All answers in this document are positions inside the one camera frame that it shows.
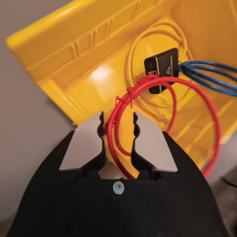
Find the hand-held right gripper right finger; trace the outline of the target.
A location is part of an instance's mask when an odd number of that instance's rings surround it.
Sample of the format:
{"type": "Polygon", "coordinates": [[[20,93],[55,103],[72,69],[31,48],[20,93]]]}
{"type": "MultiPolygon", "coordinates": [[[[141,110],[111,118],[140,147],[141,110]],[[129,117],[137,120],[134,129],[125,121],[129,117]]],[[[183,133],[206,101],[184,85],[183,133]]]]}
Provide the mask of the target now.
{"type": "Polygon", "coordinates": [[[135,169],[178,171],[163,131],[140,112],[134,112],[134,136],[131,161],[135,169]]]}

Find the black ethernet splitter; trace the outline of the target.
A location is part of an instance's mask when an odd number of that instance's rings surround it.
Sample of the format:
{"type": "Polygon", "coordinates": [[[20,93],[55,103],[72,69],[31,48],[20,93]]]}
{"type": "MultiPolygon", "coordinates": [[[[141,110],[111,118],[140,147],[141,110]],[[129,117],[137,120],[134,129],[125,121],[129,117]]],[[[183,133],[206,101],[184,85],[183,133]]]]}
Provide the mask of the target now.
{"type": "Polygon", "coordinates": [[[172,48],[144,60],[146,75],[178,77],[178,49],[172,48]]]}

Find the large yellow storage bin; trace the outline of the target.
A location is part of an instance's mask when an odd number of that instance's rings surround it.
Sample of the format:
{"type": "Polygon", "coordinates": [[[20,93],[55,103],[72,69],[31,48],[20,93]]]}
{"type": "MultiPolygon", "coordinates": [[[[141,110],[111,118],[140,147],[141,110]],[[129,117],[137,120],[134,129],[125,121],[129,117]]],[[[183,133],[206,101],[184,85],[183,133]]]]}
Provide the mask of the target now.
{"type": "MultiPolygon", "coordinates": [[[[171,48],[178,62],[203,60],[237,67],[236,0],[75,0],[7,38],[6,44],[32,80],[80,125],[97,111],[105,121],[128,87],[145,76],[144,60],[171,48]]],[[[237,98],[194,82],[212,100],[222,144],[237,128],[237,98]]],[[[185,85],[177,93],[170,136],[200,169],[214,153],[214,122],[201,97],[185,85]]],[[[172,95],[148,90],[121,118],[123,148],[132,148],[132,111],[165,130],[172,95]]]]}

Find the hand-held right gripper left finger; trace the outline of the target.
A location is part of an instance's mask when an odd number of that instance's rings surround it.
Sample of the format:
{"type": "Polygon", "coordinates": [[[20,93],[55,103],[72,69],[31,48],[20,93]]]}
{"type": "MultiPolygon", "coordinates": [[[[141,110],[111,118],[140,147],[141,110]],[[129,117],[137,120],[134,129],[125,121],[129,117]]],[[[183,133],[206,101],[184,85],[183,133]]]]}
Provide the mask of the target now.
{"type": "Polygon", "coordinates": [[[100,171],[106,163],[103,139],[104,116],[98,111],[75,129],[60,165],[60,171],[79,170],[88,173],[100,171]]]}

